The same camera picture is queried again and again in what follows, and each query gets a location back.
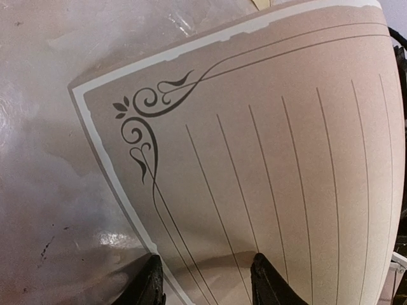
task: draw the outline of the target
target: white border stripe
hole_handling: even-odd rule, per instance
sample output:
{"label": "white border stripe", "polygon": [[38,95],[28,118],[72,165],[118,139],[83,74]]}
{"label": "white border stripe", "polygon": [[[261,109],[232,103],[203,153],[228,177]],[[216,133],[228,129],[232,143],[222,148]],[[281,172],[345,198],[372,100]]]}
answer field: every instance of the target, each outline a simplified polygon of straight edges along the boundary
{"label": "white border stripe", "polygon": [[[301,3],[288,8],[283,8],[281,10],[272,11],[268,14],[262,15],[258,18],[242,22],[241,24],[234,25],[227,29],[220,30],[208,36],[190,41],[189,43],[182,44],[175,48],[163,51],[159,54],[153,55],[151,57],[142,59],[138,62],[132,63],[125,67],[119,68],[112,72],[109,72],[103,76],[95,78],[87,83],[79,85],[72,89],[74,98],[78,105],[79,111],[83,118],[83,122],[88,130],[89,136],[95,146],[97,154],[99,155],[100,161],[105,168],[107,175],[109,176],[111,183],[120,199],[123,203],[123,207],[128,213],[131,221],[133,222],[136,230],[139,232],[140,237],[143,239],[144,243],[148,247],[150,252],[158,253],[157,246],[151,241],[149,234],[141,223],[139,216],[131,205],[125,191],[123,190],[120,181],[114,171],[113,164],[110,160],[109,155],[103,147],[102,140],[97,133],[96,127],[92,121],[90,111],[85,103],[84,94],[98,88],[106,83],[114,81],[115,79],[121,78],[133,72],[139,71],[151,65],[155,65],[159,62],[169,61],[177,58],[179,55],[199,49],[203,46],[215,43],[217,41],[227,41],[229,38],[236,34],[243,32],[250,33],[256,30],[262,29],[269,25],[271,22],[281,20],[290,16],[295,16],[308,11],[318,10],[321,8],[328,8],[332,6],[351,6],[356,8],[361,8],[363,6],[375,6],[377,8],[382,8],[377,0],[315,0],[307,3]],[[169,282],[177,290],[178,294],[181,296],[183,301],[187,305],[194,305],[191,299],[186,295],[185,291],[181,288],[177,280],[174,278],[168,266],[163,262],[163,272],[167,276]]]}

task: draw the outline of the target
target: glossy surface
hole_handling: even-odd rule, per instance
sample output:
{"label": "glossy surface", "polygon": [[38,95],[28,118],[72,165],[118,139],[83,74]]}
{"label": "glossy surface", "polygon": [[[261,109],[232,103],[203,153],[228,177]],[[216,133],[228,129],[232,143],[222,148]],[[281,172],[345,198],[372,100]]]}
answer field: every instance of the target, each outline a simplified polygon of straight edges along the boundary
{"label": "glossy surface", "polygon": [[[403,2],[385,10],[399,29]],[[68,83],[253,11],[246,0],[0,1],[1,304],[110,304],[145,254]]]}

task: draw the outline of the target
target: beige painted surface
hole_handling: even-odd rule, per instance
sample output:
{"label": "beige painted surface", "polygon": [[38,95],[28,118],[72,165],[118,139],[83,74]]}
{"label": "beige painted surface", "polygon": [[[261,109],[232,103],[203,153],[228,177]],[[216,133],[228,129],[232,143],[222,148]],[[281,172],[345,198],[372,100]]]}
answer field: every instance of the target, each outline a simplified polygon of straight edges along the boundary
{"label": "beige painted surface", "polygon": [[244,0],[0,2],[1,304],[109,304],[145,253],[67,84],[253,11]]}

